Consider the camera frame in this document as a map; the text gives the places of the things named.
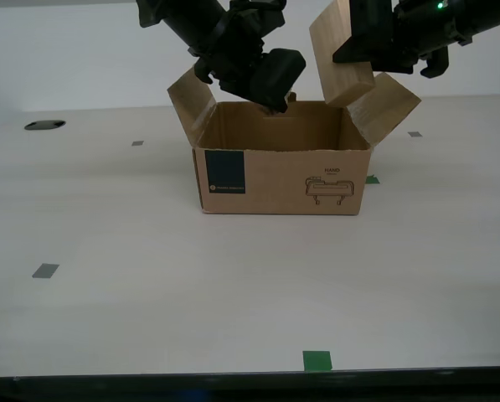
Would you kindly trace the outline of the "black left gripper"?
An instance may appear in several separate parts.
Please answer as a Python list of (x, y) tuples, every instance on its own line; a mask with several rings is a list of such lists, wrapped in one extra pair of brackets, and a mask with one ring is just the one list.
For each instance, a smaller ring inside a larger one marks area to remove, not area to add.
[(287, 97), (306, 68), (294, 49), (264, 54), (263, 38), (283, 26), (283, 7), (231, 7), (193, 47), (196, 77), (246, 101), (285, 113)]

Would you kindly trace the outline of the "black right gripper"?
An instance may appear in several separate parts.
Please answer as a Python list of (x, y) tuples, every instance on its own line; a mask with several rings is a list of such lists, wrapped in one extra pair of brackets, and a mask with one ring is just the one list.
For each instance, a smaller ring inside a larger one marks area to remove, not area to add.
[(354, 0), (349, 5), (351, 35), (333, 54), (337, 64), (370, 62), (373, 71), (412, 75), (418, 59), (386, 59), (396, 17), (397, 42), (426, 62), (425, 78), (443, 75), (449, 67), (448, 47), (472, 42), (466, 1)]

